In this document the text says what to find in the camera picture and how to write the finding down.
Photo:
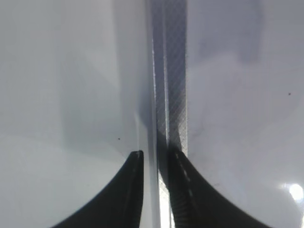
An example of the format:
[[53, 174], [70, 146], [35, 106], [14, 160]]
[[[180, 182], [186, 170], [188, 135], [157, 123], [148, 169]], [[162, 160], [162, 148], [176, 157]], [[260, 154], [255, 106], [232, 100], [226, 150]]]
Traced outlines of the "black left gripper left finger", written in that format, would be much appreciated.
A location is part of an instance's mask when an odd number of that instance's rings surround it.
[[56, 228], [138, 228], [143, 207], [143, 151], [131, 152], [114, 178]]

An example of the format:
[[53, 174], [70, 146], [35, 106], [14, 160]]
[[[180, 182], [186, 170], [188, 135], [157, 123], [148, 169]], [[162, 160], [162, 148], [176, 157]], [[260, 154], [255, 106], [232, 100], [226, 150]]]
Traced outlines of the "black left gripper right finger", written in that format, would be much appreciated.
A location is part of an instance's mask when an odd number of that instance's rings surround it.
[[168, 189], [177, 228], [265, 228], [217, 192], [183, 152], [168, 147]]

